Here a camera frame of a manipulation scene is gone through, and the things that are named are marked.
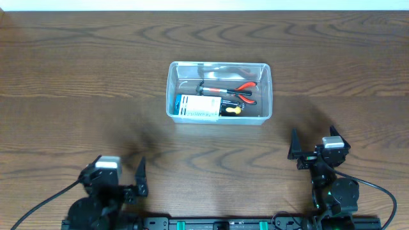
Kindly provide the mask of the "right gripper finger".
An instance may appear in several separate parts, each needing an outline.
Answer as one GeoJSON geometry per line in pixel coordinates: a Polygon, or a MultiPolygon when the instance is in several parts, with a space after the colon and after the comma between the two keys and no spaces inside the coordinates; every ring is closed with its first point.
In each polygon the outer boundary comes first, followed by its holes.
{"type": "Polygon", "coordinates": [[[288,151],[288,160],[295,160],[302,156],[302,147],[298,138],[297,130],[294,128],[291,131],[291,142],[288,151]]]}
{"type": "MultiPolygon", "coordinates": [[[[341,136],[341,134],[337,131],[337,129],[335,128],[335,126],[334,125],[331,125],[330,126],[330,136],[341,136]]],[[[345,149],[350,149],[351,148],[351,146],[350,146],[350,144],[341,136],[341,138],[343,139],[343,141],[344,141],[344,147],[343,148],[345,148],[345,149]]]]}

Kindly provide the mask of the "stubby yellow black screwdriver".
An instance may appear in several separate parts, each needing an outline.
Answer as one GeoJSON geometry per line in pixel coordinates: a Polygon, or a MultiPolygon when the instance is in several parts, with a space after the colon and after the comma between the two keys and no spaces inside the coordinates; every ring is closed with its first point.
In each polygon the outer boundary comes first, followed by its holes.
{"type": "Polygon", "coordinates": [[[220,116],[237,116],[242,112],[239,102],[231,100],[221,100],[220,116]]]}

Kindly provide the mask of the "red handled pliers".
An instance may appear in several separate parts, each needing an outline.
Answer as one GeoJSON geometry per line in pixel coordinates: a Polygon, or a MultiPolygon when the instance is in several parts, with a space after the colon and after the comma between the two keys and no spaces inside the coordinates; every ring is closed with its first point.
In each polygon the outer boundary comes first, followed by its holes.
{"type": "Polygon", "coordinates": [[[253,88],[256,86],[256,82],[246,82],[245,84],[242,84],[238,88],[234,89],[233,94],[246,104],[256,105],[257,101],[249,98],[249,96],[252,95],[252,91],[248,90],[248,88],[253,88]]]}

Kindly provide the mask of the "white blue screwdriver box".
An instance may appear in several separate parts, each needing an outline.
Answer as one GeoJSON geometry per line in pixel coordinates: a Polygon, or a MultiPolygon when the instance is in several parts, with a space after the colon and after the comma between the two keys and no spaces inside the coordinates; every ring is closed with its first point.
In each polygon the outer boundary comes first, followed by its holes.
{"type": "Polygon", "coordinates": [[[220,114],[221,97],[177,95],[174,104],[174,115],[194,117],[218,117],[220,114]]]}

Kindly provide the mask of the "small black orange hammer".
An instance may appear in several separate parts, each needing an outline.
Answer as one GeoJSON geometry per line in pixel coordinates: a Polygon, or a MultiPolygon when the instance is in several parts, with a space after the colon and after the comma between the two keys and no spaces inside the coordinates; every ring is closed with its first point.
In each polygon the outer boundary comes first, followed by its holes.
{"type": "Polygon", "coordinates": [[[233,95],[234,89],[220,89],[220,88],[208,88],[203,86],[204,81],[202,80],[199,85],[196,87],[196,93],[203,95],[205,93],[218,93],[222,95],[233,95]]]}

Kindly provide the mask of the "silver combination wrench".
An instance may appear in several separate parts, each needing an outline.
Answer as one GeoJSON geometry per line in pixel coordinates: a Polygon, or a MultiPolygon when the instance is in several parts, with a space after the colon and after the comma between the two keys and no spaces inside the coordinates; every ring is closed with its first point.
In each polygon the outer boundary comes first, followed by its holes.
{"type": "Polygon", "coordinates": [[[242,109],[245,108],[245,103],[239,102],[238,105],[239,105],[242,109]]]}

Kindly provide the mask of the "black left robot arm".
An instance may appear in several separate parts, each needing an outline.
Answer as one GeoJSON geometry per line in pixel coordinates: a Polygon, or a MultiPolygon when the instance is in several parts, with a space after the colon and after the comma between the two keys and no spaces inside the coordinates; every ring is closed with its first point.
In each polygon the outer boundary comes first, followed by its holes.
{"type": "Polygon", "coordinates": [[[135,172],[133,185],[120,185],[121,158],[98,156],[79,175],[79,183],[87,197],[74,202],[62,229],[143,229],[141,217],[122,211],[125,204],[136,204],[148,196],[146,159],[143,157],[135,172]]]}

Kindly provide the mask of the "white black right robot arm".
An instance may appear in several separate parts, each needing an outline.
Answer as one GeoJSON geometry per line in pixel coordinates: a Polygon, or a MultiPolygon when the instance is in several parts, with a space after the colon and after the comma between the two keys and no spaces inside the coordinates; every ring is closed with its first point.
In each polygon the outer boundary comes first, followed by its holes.
{"type": "Polygon", "coordinates": [[[353,228],[351,214],[358,210],[359,184],[353,179],[338,178],[335,173],[335,168],[346,160],[350,148],[334,126],[314,151],[303,151],[297,130],[291,131],[288,159],[297,161],[298,170],[310,172],[316,208],[315,214],[301,220],[302,229],[353,228]]]}

